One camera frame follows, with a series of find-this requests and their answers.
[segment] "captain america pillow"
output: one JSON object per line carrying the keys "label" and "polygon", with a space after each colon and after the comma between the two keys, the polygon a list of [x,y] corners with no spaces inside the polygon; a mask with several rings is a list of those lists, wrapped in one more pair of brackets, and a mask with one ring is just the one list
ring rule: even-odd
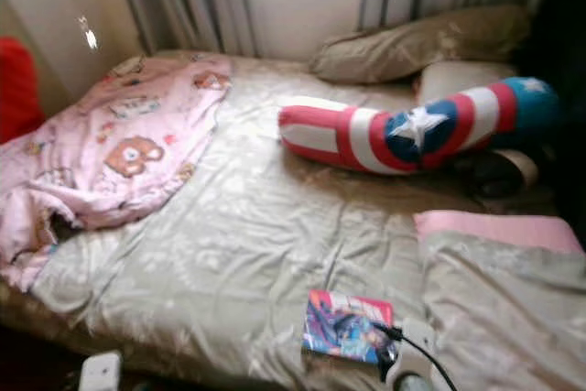
{"label": "captain america pillow", "polygon": [[279,114],[292,151],[345,168],[406,174],[466,150],[540,142],[559,124],[559,98],[535,78],[512,77],[390,114],[304,97]]}

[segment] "book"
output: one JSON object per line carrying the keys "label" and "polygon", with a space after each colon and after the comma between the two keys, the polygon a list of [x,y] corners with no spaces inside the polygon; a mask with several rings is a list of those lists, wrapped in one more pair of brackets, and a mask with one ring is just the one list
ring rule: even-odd
{"label": "book", "polygon": [[326,290],[311,290],[302,349],[377,365],[381,354],[393,353],[396,347],[373,326],[373,321],[391,326],[391,304]]}

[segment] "black cable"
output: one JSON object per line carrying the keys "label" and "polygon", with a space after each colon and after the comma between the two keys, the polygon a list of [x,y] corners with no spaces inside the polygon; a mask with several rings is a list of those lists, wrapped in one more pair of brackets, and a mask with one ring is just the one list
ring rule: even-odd
{"label": "black cable", "polygon": [[420,347],[419,345],[417,345],[416,343],[411,341],[407,336],[405,336],[401,329],[399,329],[398,327],[390,327],[389,328],[389,327],[386,327],[385,325],[379,324],[378,322],[373,322],[373,326],[376,329],[382,331],[384,334],[386,334],[386,336],[388,336],[393,341],[399,341],[399,342],[405,341],[409,345],[411,345],[413,348],[418,350],[421,354],[423,354],[425,357],[427,357],[429,359],[429,361],[432,364],[434,364],[434,366],[438,369],[439,373],[443,377],[443,380],[445,380],[446,384],[448,384],[448,386],[450,387],[450,390],[451,391],[458,391],[456,389],[456,385],[454,385],[454,383],[451,381],[450,377],[448,376],[448,373],[443,368],[443,366],[441,366],[441,364],[438,361],[436,361],[436,359],[431,354],[429,354],[427,352],[427,350]]}

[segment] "beige pillow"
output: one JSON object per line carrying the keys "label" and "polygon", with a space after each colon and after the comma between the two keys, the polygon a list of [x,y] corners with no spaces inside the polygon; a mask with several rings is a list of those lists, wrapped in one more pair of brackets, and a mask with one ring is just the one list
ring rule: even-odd
{"label": "beige pillow", "polygon": [[507,61],[529,30],[521,6],[461,9],[331,39],[309,69],[327,81],[369,83],[401,78],[441,60]]}
{"label": "beige pillow", "polygon": [[442,100],[448,95],[486,86],[517,75],[510,64],[486,61],[440,61],[421,72],[418,86],[418,104]]}

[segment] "book cover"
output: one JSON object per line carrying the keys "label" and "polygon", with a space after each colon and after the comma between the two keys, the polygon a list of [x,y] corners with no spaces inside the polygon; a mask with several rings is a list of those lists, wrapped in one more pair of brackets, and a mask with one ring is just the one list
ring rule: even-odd
{"label": "book cover", "polygon": [[394,351],[372,322],[393,323],[390,303],[325,290],[309,292],[302,347],[354,361],[377,364],[381,353]]}

